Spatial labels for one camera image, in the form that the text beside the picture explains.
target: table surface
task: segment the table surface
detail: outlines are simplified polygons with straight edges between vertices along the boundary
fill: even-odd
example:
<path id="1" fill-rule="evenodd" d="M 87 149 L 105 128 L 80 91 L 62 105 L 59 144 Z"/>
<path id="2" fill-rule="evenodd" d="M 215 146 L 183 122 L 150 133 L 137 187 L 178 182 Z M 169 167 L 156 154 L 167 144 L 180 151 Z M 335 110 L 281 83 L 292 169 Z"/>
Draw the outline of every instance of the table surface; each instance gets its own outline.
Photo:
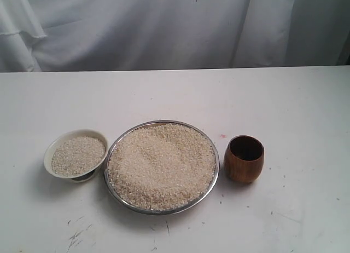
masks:
<path id="1" fill-rule="evenodd" d="M 1 252 L 348 252 L 350 67 L 0 74 Z M 241 134 L 265 147 L 251 185 L 223 171 L 171 216 L 132 212 L 102 175 L 43 167 L 48 145 L 91 128 L 109 143 L 149 120 L 202 129 L 220 160 Z"/>

